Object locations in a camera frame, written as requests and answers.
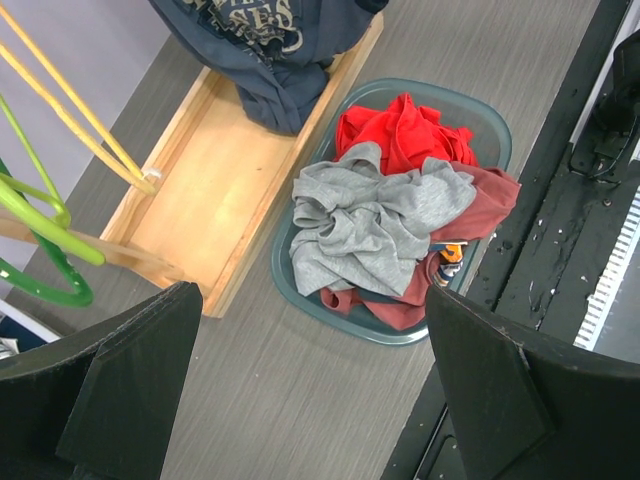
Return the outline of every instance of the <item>gray floor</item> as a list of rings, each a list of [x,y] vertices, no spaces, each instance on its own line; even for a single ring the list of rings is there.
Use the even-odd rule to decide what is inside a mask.
[[[412,78],[491,104],[511,127],[519,171],[596,3],[392,1],[360,80]],[[149,152],[197,70],[175,44],[163,50],[114,127],[135,157]],[[124,190],[94,162],[69,202],[75,227],[99,233]],[[29,271],[52,276],[41,254]],[[19,293],[10,300],[66,333],[156,291],[116,268],[82,271],[97,294],[89,310],[41,306]],[[163,478],[376,479],[432,364],[428,343],[375,346],[290,307],[265,254],[224,321],[201,324]]]

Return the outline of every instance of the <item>laundry basket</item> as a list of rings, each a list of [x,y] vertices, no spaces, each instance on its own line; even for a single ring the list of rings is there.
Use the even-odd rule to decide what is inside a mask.
[[[401,93],[408,92],[416,105],[433,107],[442,112],[443,125],[468,127],[473,133],[471,146],[483,167],[507,168],[511,158],[511,135],[502,117],[488,105],[465,95],[426,83],[395,78],[380,79],[354,90],[342,103],[331,121],[310,163],[333,160],[335,130],[339,116],[353,105],[385,110]],[[354,308],[349,315],[341,315],[326,309],[320,294],[303,297],[297,292],[293,266],[289,257],[291,241],[299,229],[293,225],[293,202],[283,215],[276,233],[271,256],[273,279],[278,290],[293,305],[312,317],[357,337],[383,345],[410,345],[428,337],[426,321],[402,332],[378,320],[363,306]],[[469,245],[463,269],[456,275],[449,288],[457,291],[468,274],[468,266],[478,251],[478,244]]]

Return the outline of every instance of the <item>green hanger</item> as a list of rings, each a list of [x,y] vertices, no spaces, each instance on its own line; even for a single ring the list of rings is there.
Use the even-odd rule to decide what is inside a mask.
[[[2,178],[12,178],[2,159],[0,159],[0,175],[2,175]],[[22,194],[18,193],[17,195],[22,197],[26,202],[26,199]],[[44,300],[45,302],[67,307],[86,307],[91,305],[91,302],[93,302],[93,292],[91,291],[91,287],[89,287],[82,275],[80,275],[80,273],[78,273],[78,271],[69,263],[66,255],[62,252],[60,247],[51,243],[36,232],[33,232],[33,235],[56,268],[71,285],[73,292],[66,292],[64,290],[59,290],[45,285],[44,283],[35,280],[29,275],[14,268],[2,257],[0,257],[0,278],[21,290]]]
[[[49,191],[47,194],[15,180],[5,167],[3,169],[4,171],[0,171],[0,204],[22,220],[34,233],[58,245],[64,251],[72,253],[93,265],[104,264],[105,257],[100,250],[87,245],[67,231],[71,223],[71,214],[2,95],[0,95],[0,108],[5,113],[16,135],[18,135],[18,138],[22,142],[22,145],[29,154],[31,161],[40,173]],[[55,209],[56,215],[52,219],[43,215],[29,204],[22,193],[26,193],[51,205]]]

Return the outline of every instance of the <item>pile of clothes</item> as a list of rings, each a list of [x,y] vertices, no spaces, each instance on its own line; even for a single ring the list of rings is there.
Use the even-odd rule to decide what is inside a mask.
[[[478,165],[472,137],[408,94],[385,111],[347,110],[335,161],[304,168],[294,182],[298,292],[319,292],[342,314],[364,305],[396,330],[422,321],[428,288],[449,284],[465,246],[493,232],[520,189]]]
[[[334,55],[351,49],[388,0],[149,0],[178,40],[237,85],[247,115],[298,133]]]

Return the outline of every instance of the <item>wooden tray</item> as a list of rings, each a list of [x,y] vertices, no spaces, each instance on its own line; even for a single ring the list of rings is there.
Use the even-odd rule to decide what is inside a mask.
[[[175,269],[133,270],[160,287],[198,283],[204,314],[221,317],[290,197],[338,105],[351,89],[380,33],[375,18],[331,80],[302,132],[283,136],[251,122],[233,83],[203,70],[144,165],[161,172],[158,194],[125,195],[101,239],[156,256]]]

